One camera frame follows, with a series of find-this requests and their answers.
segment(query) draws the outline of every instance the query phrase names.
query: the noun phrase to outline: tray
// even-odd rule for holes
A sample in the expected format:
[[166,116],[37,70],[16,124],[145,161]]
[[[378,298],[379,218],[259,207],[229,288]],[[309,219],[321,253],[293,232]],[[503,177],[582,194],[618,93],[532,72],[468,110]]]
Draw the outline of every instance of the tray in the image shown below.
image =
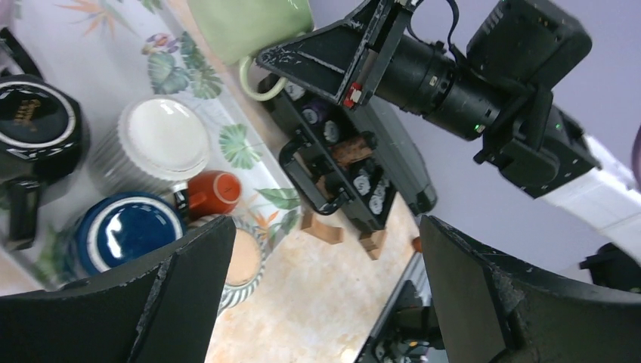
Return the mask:
[[[296,189],[164,2],[17,0],[16,5],[15,36],[45,80],[81,104],[92,144],[114,127],[129,102],[171,95],[206,122],[213,149],[207,169],[233,172],[241,180],[243,196],[233,214],[255,229],[266,255],[297,226]],[[51,246],[62,227],[105,197],[85,167],[78,173],[71,192],[41,207],[35,246],[11,253],[44,288],[59,287],[52,278],[57,257]],[[7,213],[0,214],[5,233]]]

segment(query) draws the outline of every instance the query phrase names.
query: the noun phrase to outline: table surface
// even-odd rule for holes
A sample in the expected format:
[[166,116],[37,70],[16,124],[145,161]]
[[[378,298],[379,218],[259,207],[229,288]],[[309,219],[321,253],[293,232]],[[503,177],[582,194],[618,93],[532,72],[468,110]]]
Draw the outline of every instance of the table surface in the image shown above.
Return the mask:
[[[203,53],[220,72],[239,105],[271,150],[286,138],[262,107],[237,85],[235,67],[208,51],[185,0],[169,0]],[[358,231],[341,212],[321,220],[345,228],[345,241],[329,245],[304,232],[287,236],[267,261],[265,276],[245,302],[216,321],[207,362],[353,362],[390,293],[413,255],[418,228],[397,195],[378,261],[358,243]],[[18,267],[0,254],[0,294],[36,289]]]

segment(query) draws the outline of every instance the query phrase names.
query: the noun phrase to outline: green mug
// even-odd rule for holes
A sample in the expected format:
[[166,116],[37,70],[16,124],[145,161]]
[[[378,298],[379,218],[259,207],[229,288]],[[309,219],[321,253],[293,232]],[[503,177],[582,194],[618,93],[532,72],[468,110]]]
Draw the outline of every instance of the green mug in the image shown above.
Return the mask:
[[240,85],[257,101],[273,98],[287,82],[281,79],[264,94],[249,87],[247,72],[258,52],[314,29],[308,0],[187,0],[187,4],[216,57],[227,65],[240,62]]

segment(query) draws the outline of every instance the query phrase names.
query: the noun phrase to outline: green leaf print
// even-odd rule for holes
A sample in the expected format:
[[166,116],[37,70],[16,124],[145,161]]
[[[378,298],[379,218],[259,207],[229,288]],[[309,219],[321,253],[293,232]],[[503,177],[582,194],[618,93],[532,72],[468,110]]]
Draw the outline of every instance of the green leaf print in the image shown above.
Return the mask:
[[277,223],[275,225],[269,226],[269,235],[268,235],[268,240],[269,240],[269,245],[274,246],[274,243],[276,242],[276,236],[278,232],[278,227],[280,225]]
[[189,74],[184,68],[176,67],[174,57],[164,51],[149,56],[147,75],[156,95],[173,95],[189,86]]
[[194,91],[194,96],[209,100],[217,98],[222,92],[222,81],[213,68],[201,70],[189,70],[189,77],[191,78],[191,89]]
[[181,37],[181,56],[189,72],[194,96],[205,100],[217,98],[222,92],[222,81],[187,32]]
[[184,61],[184,65],[191,70],[197,70],[209,66],[207,59],[205,59],[203,53],[198,49],[196,42],[187,32],[182,33],[181,56]]
[[262,154],[247,144],[247,126],[227,125],[222,128],[218,143],[225,159],[237,169],[251,170]]
[[45,245],[42,248],[38,261],[34,264],[35,275],[40,281],[52,282],[57,279],[60,273],[61,259],[59,256],[58,233],[52,225],[47,226]]
[[285,234],[289,234],[294,227],[296,227],[299,217],[299,213],[296,209],[290,210],[280,222],[280,229],[285,232]]
[[300,206],[300,196],[294,188],[257,189],[256,191],[279,209],[290,210]]
[[151,14],[156,13],[157,10],[162,10],[163,9],[163,3],[161,0],[139,0],[141,4],[147,8],[147,10],[151,11]]

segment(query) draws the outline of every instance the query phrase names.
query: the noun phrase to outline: gold text on mug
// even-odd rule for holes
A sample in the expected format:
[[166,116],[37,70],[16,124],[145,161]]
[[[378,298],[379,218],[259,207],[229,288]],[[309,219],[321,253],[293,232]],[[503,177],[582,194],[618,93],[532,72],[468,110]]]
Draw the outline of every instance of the gold text on mug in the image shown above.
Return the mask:
[[36,132],[38,128],[34,123],[31,122],[33,118],[33,113],[36,111],[36,108],[40,107],[40,101],[36,99],[23,100],[18,111],[14,116],[14,123],[19,126],[24,126],[29,128],[29,130]]

